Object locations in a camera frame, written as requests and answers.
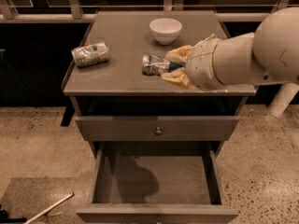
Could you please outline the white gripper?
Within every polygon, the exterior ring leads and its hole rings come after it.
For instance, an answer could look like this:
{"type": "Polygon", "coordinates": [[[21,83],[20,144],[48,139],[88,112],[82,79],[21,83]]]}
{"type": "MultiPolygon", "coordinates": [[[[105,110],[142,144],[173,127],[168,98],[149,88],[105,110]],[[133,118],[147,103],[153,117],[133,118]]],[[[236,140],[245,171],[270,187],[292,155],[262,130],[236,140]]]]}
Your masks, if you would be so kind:
{"type": "Polygon", "coordinates": [[[186,69],[181,67],[170,73],[162,73],[161,78],[182,88],[202,91],[224,89],[213,68],[214,51],[220,40],[212,38],[203,40],[194,47],[185,45],[172,49],[165,54],[165,58],[173,63],[186,63],[186,69]]]}

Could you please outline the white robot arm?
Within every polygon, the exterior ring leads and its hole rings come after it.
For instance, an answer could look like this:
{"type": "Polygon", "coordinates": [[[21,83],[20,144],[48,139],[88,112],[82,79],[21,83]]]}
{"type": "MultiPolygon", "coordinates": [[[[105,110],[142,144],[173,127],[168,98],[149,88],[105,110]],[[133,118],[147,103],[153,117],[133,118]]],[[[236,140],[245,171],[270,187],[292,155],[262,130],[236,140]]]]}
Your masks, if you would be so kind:
{"type": "Polygon", "coordinates": [[[253,33],[225,40],[210,36],[194,46],[172,49],[165,58],[183,63],[184,82],[204,91],[279,84],[268,106],[279,117],[299,91],[299,8],[272,13],[253,33]]]}

